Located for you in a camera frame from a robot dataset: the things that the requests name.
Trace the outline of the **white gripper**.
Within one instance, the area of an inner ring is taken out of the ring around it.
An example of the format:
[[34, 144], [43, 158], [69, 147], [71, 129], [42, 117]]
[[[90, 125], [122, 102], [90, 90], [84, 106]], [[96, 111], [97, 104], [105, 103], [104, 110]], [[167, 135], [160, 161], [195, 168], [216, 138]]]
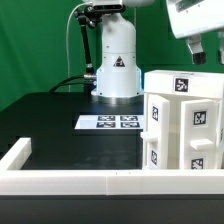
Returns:
[[[200, 34], [224, 28], [224, 0], [166, 0], [166, 6], [174, 36], [188, 37], [192, 63], [205, 64]], [[218, 38], [218, 61], [224, 65], [224, 30], [218, 32]]]

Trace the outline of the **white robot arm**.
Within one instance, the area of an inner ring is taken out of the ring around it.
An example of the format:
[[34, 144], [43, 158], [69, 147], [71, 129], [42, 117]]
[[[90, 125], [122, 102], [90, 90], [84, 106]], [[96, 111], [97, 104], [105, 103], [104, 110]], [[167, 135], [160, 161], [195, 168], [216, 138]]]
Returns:
[[[101, 102], [129, 103], [141, 97], [141, 71], [136, 64], [136, 28], [122, 17], [129, 7], [146, 7], [156, 0], [82, 0], [91, 26], [102, 27], [102, 64], [96, 71], [92, 97]], [[201, 35], [224, 29], [224, 0], [165, 0], [171, 30], [184, 38], [192, 62], [206, 62]]]

